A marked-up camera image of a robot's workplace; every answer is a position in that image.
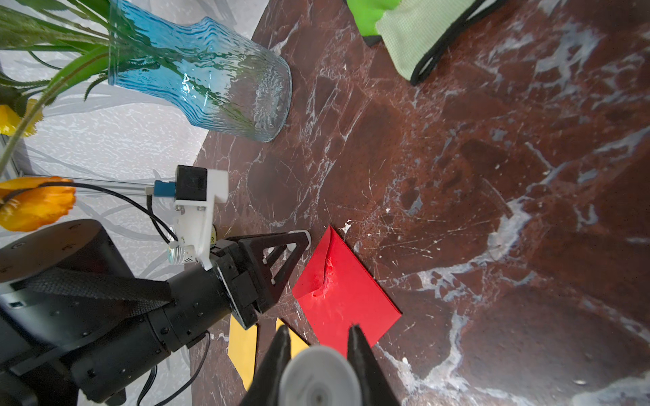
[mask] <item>marble table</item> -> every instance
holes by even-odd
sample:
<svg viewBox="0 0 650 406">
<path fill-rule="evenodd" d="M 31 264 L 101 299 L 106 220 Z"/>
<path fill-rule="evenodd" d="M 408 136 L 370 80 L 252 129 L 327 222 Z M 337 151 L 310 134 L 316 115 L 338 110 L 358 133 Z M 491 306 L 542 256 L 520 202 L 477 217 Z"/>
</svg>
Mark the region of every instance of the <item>marble table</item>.
<svg viewBox="0 0 650 406">
<path fill-rule="evenodd" d="M 271 0 L 253 39 L 291 66 L 291 112 L 269 144 L 207 137 L 220 233 L 332 224 L 404 313 L 373 348 L 403 405 L 647 405 L 649 21 L 510 0 L 412 87 L 340 0 Z M 286 289 L 258 362 L 276 317 L 317 342 Z M 228 321 L 211 332 L 194 406 L 237 405 Z"/>
</svg>

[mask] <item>white disc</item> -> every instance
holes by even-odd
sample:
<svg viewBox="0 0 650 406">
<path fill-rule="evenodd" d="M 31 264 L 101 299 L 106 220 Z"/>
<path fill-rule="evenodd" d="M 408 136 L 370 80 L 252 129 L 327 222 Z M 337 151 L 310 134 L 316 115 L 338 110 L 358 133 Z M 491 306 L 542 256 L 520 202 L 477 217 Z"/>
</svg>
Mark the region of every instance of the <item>white disc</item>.
<svg viewBox="0 0 650 406">
<path fill-rule="evenodd" d="M 311 346 L 282 373 L 279 406 L 361 406 L 359 379 L 334 349 Z"/>
</svg>

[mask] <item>artificial flower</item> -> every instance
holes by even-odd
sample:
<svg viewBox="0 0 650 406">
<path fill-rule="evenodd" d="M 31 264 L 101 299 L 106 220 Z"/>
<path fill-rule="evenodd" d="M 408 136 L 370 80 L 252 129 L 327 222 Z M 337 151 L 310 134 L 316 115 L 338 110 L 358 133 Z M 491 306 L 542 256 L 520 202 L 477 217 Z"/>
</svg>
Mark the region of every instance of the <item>artificial flower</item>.
<svg viewBox="0 0 650 406">
<path fill-rule="evenodd" d="M 0 183 L 0 225 L 9 231 L 34 231 L 52 224 L 65 216 L 75 204 L 75 188 L 48 186 L 37 188 L 45 182 L 72 182 L 58 176 L 20 177 Z M 30 189 L 6 203 L 5 196 L 14 190 Z"/>
<path fill-rule="evenodd" d="M 36 99 L 30 99 L 27 101 L 27 113 L 29 113 L 34 105 L 36 104 Z M 36 123 L 43 119 L 43 112 L 39 111 L 36 113 L 36 116 L 32 119 L 30 124 L 25 130 L 25 136 L 30 136 L 36 134 Z M 7 136 L 12 136 L 16 132 L 16 128 L 20 123 L 21 117 L 16 114 L 9 106 L 1 105 L 0 106 L 0 133 L 3 133 Z"/>
</svg>

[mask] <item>orange flower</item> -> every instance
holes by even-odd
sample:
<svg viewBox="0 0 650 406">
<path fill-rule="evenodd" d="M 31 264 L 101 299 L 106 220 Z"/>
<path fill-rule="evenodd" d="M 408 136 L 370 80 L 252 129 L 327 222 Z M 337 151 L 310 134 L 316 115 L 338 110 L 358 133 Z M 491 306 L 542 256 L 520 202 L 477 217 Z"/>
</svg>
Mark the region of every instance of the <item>orange flower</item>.
<svg viewBox="0 0 650 406">
<path fill-rule="evenodd" d="M 36 188 L 45 182 L 72 181 L 58 176 L 21 177 L 0 183 L 0 199 L 14 190 Z M 73 187 L 49 186 L 28 190 L 11 198 L 1 207 L 0 225 L 9 231 L 34 231 L 65 216 L 74 204 Z"/>
</svg>

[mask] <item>blue glass vase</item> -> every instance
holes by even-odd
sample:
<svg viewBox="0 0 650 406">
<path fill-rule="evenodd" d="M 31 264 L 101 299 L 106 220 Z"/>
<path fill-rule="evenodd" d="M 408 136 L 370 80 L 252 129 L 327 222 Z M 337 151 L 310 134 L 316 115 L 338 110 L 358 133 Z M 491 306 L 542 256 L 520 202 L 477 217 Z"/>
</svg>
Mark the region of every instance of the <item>blue glass vase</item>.
<svg viewBox="0 0 650 406">
<path fill-rule="evenodd" d="M 182 26 L 112 0 L 109 84 L 161 97 L 197 127 L 268 142 L 291 102 L 281 57 L 211 18 Z"/>
</svg>

